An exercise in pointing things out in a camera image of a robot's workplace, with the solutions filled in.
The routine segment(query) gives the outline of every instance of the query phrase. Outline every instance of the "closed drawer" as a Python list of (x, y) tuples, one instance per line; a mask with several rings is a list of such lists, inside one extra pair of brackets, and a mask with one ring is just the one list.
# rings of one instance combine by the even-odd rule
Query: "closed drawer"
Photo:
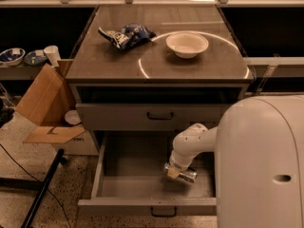
[(174, 133), (111, 132), (101, 146), (91, 199), (81, 199), (81, 212), (99, 215), (215, 215), (213, 153), (192, 164), (195, 183), (171, 180), (163, 171)]
[(77, 104), (87, 130), (184, 129), (190, 123), (218, 122), (227, 104)]

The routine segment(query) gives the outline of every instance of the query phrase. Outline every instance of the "concrete floor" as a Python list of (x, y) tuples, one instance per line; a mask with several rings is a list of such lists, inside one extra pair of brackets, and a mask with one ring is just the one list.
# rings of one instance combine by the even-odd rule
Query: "concrete floor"
[[(23, 143), (23, 139), (37, 126), (18, 113), (0, 129), (0, 143), (31, 175), (42, 180), (56, 152), (50, 144)], [(79, 199), (90, 194), (97, 158), (65, 156), (67, 163), (59, 165), (49, 190), (62, 203), (46, 193), (33, 220), (32, 227), (193, 227), (217, 228), (217, 217), (153, 218), (137, 216), (88, 216), (80, 214)], [(0, 177), (32, 180), (0, 148)], [(0, 188), (0, 228), (21, 227), (33, 202), (35, 192)]]

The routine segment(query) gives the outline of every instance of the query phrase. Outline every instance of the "cabinet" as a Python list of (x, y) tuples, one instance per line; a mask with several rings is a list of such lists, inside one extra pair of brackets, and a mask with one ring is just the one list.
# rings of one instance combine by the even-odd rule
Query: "cabinet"
[[(119, 31), (134, 22), (157, 37), (119, 51), (98, 34), (98, 27)], [(177, 57), (165, 38), (179, 30), (205, 36), (209, 48), (193, 59)], [(194, 163), (194, 184), (170, 180), (162, 171), (179, 130), (217, 123), (253, 81), (216, 6), (100, 6), (66, 80), (85, 129), (104, 134), (91, 199), (79, 201), (81, 210), (156, 217), (216, 213), (212, 155)]]

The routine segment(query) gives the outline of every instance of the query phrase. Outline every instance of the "drawer handle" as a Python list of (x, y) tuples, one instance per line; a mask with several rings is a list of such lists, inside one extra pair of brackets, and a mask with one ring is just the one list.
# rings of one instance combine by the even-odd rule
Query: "drawer handle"
[(156, 215), (154, 214), (153, 207), (151, 207), (151, 216), (154, 218), (173, 218), (177, 215), (177, 207), (174, 207), (174, 213), (172, 215)]
[(170, 112), (170, 116), (167, 117), (158, 117), (158, 116), (153, 116), (150, 112), (146, 113), (146, 116), (150, 120), (172, 120), (174, 117), (173, 112)]

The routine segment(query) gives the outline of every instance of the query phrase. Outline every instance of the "paper cup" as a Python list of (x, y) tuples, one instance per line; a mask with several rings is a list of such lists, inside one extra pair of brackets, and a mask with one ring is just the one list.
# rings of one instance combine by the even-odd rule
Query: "paper cup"
[(61, 59), (58, 47), (56, 47), (56, 46), (48, 46), (48, 47), (46, 47), (44, 49), (44, 53), (46, 54), (46, 56), (48, 57), (50, 63), (53, 66), (58, 66), (58, 60)]

